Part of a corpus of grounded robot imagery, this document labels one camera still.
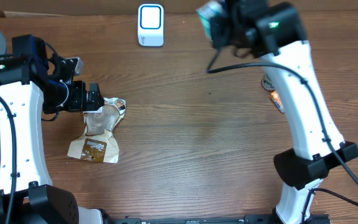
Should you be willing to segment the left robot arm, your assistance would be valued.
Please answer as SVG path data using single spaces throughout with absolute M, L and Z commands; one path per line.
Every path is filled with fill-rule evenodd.
M 103 210 L 79 206 L 48 173 L 42 115 L 104 105 L 96 83 L 74 80 L 81 60 L 49 49 L 28 34 L 12 39 L 12 54 L 0 55 L 0 223 L 107 223 Z

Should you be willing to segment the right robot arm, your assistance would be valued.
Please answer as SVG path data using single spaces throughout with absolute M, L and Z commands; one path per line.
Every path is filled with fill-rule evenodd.
M 310 213 L 312 199 L 331 169 L 358 156 L 358 147 L 344 139 L 329 113 L 297 9 L 289 2 L 270 6 L 267 1 L 210 1 L 198 15 L 212 46 L 245 49 L 282 101 L 293 147 L 273 159 L 283 188 L 265 219 L 328 223 L 327 215 Z

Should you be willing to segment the orange tissue pack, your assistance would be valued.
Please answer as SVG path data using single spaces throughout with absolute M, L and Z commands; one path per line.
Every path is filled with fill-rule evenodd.
M 283 103 L 282 103 L 277 91 L 272 91 L 270 93 L 270 100 L 277 107 L 279 112 L 281 112 L 281 113 L 285 112 L 284 107 L 283 107 Z

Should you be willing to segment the brown bread bag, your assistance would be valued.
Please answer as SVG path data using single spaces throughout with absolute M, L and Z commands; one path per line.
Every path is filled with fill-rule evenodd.
M 104 106 L 85 111 L 84 133 L 70 143 L 67 156 L 83 161 L 115 164 L 119 160 L 119 146 L 113 136 L 114 128 L 126 113 L 126 101 L 105 98 Z

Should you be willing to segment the small teal tissue pack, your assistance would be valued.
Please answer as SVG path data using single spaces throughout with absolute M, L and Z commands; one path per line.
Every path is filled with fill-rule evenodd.
M 211 38 L 211 19 L 224 14 L 222 1 L 211 0 L 196 10 L 208 40 Z

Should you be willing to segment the green lid jar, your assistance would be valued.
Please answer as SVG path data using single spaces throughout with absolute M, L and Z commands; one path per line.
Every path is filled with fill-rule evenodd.
M 266 73 L 261 79 L 261 85 L 267 91 L 275 91 L 273 82 L 269 79 L 269 76 Z

